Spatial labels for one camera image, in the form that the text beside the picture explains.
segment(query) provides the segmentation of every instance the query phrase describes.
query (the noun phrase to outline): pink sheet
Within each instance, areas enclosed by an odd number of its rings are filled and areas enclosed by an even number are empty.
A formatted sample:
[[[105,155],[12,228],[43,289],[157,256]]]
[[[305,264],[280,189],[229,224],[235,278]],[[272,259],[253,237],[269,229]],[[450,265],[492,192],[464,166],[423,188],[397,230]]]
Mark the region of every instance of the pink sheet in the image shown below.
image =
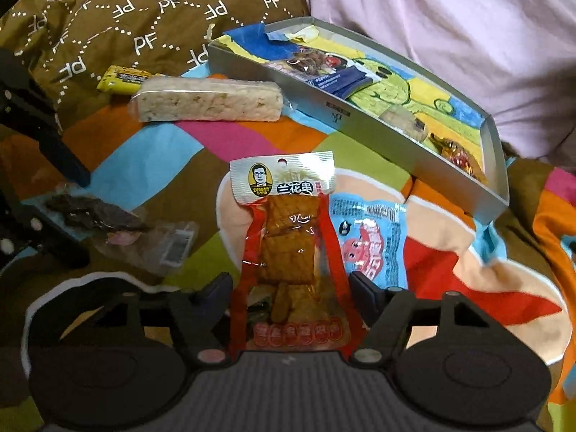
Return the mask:
[[[521,156],[576,170],[576,0],[308,1],[465,93]]]

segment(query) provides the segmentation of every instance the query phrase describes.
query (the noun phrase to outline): metal box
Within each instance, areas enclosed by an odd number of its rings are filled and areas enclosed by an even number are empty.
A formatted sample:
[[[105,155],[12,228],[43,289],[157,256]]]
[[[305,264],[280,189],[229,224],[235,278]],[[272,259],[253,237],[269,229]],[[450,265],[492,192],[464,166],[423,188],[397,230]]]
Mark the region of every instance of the metal box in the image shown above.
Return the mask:
[[[458,97],[484,116],[485,121],[480,127],[480,141],[489,187],[474,180],[419,142],[388,126],[375,116],[359,110],[353,104],[273,68],[238,56],[216,41],[208,45],[210,70],[233,79],[267,80],[278,83],[288,99],[297,105],[299,111],[332,126],[407,170],[474,216],[479,222],[487,224],[500,216],[509,204],[509,190],[502,144],[494,119],[438,76],[353,31],[316,18],[303,17],[268,24],[266,32],[286,30],[296,33],[310,24],[314,24],[319,29],[322,37],[358,49],[367,56],[383,62],[391,59],[407,67],[439,88]]]

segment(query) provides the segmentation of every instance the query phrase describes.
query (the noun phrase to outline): brown pillow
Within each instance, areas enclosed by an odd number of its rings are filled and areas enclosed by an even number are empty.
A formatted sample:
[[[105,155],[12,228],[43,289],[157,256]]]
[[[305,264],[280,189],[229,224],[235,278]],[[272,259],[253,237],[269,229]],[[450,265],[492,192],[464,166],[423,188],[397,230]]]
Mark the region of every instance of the brown pillow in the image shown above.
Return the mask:
[[[64,129],[101,109],[112,65],[180,75],[207,60],[206,30],[308,15],[304,0],[21,0],[0,25],[11,49],[58,108]]]

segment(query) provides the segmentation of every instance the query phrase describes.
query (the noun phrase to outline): plastic wrapper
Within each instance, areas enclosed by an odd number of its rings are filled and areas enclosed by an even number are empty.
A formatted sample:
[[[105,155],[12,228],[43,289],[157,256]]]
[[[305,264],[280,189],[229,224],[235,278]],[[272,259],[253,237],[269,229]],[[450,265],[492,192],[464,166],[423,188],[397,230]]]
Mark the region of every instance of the plastic wrapper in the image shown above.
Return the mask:
[[[328,214],[331,152],[230,163],[234,197],[253,213],[230,309],[230,350],[341,350],[362,334]]]
[[[72,228],[106,233],[143,232],[148,229],[142,217],[136,213],[125,211],[115,204],[105,203],[92,196],[59,193],[49,198],[45,206],[50,211],[59,212],[64,218],[64,223]]]
[[[139,91],[142,83],[152,76],[163,75],[153,75],[141,69],[113,65],[106,70],[96,89],[102,93],[134,95]]]
[[[181,267],[198,235],[193,222],[148,225],[143,210],[125,211],[91,196],[58,193],[45,206],[60,213],[65,225],[91,231],[91,242],[102,254],[157,276]]]
[[[424,122],[401,105],[392,105],[379,118],[419,143],[428,137]]]
[[[450,138],[440,138],[434,134],[430,134],[430,140],[438,148],[440,156],[478,180],[481,184],[488,186],[488,179],[476,158],[460,143]]]
[[[378,287],[408,288],[404,267],[406,207],[348,193],[330,195],[330,219],[346,272],[361,271]]]
[[[300,46],[291,59],[275,60],[265,65],[341,99],[381,81],[381,77],[361,63],[304,46]]]
[[[197,236],[198,226],[193,222],[157,223],[141,233],[95,235],[92,242],[107,257],[167,276],[183,265]]]
[[[235,79],[154,77],[132,98],[140,121],[276,121],[284,97],[276,83]]]

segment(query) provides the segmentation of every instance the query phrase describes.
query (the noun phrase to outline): black device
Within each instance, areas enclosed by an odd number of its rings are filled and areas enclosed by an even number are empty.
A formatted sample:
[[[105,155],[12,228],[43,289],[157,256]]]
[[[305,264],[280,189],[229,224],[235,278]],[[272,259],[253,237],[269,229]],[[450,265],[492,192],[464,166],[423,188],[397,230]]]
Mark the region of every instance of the black device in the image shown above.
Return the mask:
[[[228,274],[198,293],[147,294],[116,278],[68,290],[36,312],[28,333],[41,430],[540,431],[547,366],[470,300],[419,300],[361,273],[350,285],[371,329],[349,361],[265,351],[232,361]],[[405,349],[416,325],[437,325],[437,335]],[[148,339],[145,326],[168,327],[174,346]]]
[[[0,15],[18,0],[0,0]],[[0,48],[0,123],[36,140],[40,152],[66,179],[90,184],[90,171],[60,138],[58,115],[30,72]],[[90,262],[88,251],[34,206],[23,206],[0,164],[0,269],[27,247],[54,255],[70,268]]]

